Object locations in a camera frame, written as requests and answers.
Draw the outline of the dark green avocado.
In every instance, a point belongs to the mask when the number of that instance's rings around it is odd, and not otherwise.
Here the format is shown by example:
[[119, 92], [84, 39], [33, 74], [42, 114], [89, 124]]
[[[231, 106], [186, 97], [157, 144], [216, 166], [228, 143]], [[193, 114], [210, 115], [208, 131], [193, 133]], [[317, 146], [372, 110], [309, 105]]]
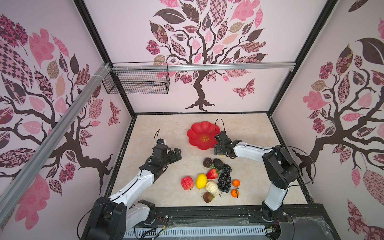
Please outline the dark green avocado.
[[224, 168], [224, 163], [220, 159], [214, 159], [213, 165], [214, 165], [214, 168], [217, 170], [222, 170]]

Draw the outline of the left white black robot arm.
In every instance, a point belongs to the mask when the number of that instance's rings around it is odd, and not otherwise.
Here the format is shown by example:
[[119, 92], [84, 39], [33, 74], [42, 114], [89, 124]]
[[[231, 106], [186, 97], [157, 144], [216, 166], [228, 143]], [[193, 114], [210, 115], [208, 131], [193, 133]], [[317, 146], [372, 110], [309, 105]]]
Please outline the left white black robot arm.
[[89, 215], [79, 240], [122, 240], [127, 230], [142, 222], [155, 221], [156, 205], [138, 197], [167, 170], [168, 165], [182, 159], [182, 151], [171, 149], [164, 143], [157, 143], [153, 153], [140, 166], [138, 174], [117, 193], [98, 198]]

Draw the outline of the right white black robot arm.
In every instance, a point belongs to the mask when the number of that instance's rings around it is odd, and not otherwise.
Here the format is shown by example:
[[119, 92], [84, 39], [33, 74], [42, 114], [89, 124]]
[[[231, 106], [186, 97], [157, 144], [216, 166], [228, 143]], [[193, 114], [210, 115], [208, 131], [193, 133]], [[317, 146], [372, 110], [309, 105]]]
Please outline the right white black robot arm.
[[289, 146], [277, 145], [271, 148], [254, 146], [241, 140], [232, 141], [226, 131], [216, 134], [215, 155], [230, 159], [247, 158], [264, 164], [271, 182], [268, 195], [262, 202], [260, 216], [266, 222], [275, 220], [290, 188], [300, 187], [308, 204], [314, 200], [309, 194], [300, 174], [302, 171], [288, 151]]

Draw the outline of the red strawberry with green leaves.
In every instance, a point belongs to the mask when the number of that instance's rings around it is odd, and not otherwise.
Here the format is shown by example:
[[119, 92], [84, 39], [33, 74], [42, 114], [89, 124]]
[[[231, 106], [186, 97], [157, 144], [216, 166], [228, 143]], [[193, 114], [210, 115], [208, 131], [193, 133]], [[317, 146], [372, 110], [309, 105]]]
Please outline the red strawberry with green leaves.
[[219, 173], [217, 172], [217, 169], [210, 169], [206, 176], [208, 180], [215, 180], [219, 177]]

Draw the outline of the red flower-shaped fruit bowl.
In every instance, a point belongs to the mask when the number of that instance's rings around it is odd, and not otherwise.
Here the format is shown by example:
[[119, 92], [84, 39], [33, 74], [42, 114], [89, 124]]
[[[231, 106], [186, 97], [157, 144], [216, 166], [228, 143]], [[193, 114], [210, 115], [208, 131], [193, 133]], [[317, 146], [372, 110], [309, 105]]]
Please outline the red flower-shaped fruit bowl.
[[187, 137], [189, 138], [190, 145], [205, 151], [213, 149], [214, 146], [218, 144], [215, 136], [218, 135], [220, 131], [219, 126], [204, 121], [193, 124], [187, 131]]

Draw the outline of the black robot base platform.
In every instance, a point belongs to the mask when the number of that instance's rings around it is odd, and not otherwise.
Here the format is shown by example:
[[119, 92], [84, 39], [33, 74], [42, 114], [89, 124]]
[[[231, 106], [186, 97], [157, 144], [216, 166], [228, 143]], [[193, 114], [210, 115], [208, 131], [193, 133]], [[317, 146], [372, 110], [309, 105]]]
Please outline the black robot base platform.
[[[340, 238], [321, 204], [284, 205], [275, 220], [260, 216], [260, 205], [156, 207], [155, 221], [142, 222], [134, 228], [264, 226], [265, 236], [198, 237], [197, 239], [160, 240], [338, 240]], [[86, 225], [89, 215], [81, 222]]]

